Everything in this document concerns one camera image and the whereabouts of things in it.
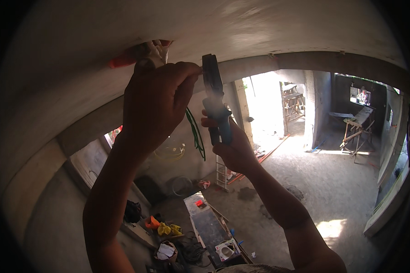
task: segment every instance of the yellow plastic bag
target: yellow plastic bag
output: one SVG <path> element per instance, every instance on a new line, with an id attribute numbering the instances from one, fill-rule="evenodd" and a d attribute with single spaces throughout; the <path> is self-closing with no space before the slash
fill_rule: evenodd
<path id="1" fill-rule="evenodd" d="M 180 226 L 171 224 L 170 228 L 172 229 L 173 235 L 182 235 L 182 228 Z"/>
<path id="2" fill-rule="evenodd" d="M 171 231 L 172 230 L 169 226 L 167 226 L 163 222 L 159 223 L 159 227 L 158 227 L 158 235 L 159 236 L 162 236 L 163 234 L 169 235 Z"/>

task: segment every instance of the orange plastic bag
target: orange plastic bag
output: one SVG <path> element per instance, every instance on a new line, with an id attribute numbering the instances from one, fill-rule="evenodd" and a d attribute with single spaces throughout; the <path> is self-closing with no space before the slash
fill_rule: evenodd
<path id="1" fill-rule="evenodd" d="M 150 229 L 158 229 L 159 227 L 159 222 L 153 216 L 147 217 L 144 224 Z"/>

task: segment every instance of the ceiling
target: ceiling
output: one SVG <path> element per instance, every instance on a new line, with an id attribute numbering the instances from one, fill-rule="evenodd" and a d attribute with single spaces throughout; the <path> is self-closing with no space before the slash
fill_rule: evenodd
<path id="1" fill-rule="evenodd" d="M 0 185 L 62 130 L 121 96 L 133 66 L 108 61 L 152 39 L 174 40 L 170 62 L 345 51 L 406 68 L 369 1 L 40 1 L 0 70 Z"/>

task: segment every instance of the concrete floor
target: concrete floor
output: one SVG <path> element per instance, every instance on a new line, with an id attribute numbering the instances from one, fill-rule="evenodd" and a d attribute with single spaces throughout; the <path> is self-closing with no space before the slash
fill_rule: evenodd
<path id="1" fill-rule="evenodd" d="M 367 272 L 380 259 L 380 251 L 363 235 L 377 199 L 379 154 L 359 155 L 354 164 L 350 155 L 337 154 L 344 127 L 327 128 L 320 138 L 329 138 L 319 151 L 301 151 L 304 122 L 289 125 L 291 136 L 263 163 L 263 167 L 285 187 L 299 190 L 302 203 L 310 213 L 325 242 L 344 260 L 348 272 Z M 363 151 L 379 150 L 379 140 L 365 145 Z M 207 179 L 213 183 L 215 174 Z M 235 238 L 247 253 L 256 252 L 255 263 L 279 265 L 293 269 L 283 229 L 268 217 L 262 201 L 247 178 L 236 180 L 226 193 L 215 185 L 202 190 L 205 198 L 229 219 Z M 192 231 L 189 215 L 182 198 L 169 199 L 155 206 L 166 221 L 173 221 Z M 194 273 L 207 272 L 212 267 L 194 268 Z"/>

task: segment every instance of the green electrical cable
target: green electrical cable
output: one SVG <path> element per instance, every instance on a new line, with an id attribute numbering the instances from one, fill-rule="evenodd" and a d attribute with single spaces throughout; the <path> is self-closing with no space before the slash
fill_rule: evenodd
<path id="1" fill-rule="evenodd" d="M 204 143 L 202 141 L 202 136 L 201 136 L 201 132 L 199 131 L 199 128 L 197 127 L 197 123 L 195 118 L 193 117 L 193 114 L 191 113 L 190 109 L 185 110 L 185 114 L 187 115 L 187 119 L 190 122 L 191 125 L 191 132 L 193 132 L 193 137 L 195 139 L 195 147 L 196 149 L 199 150 L 199 153 L 201 154 L 202 158 L 205 161 L 205 149 L 204 149 Z"/>

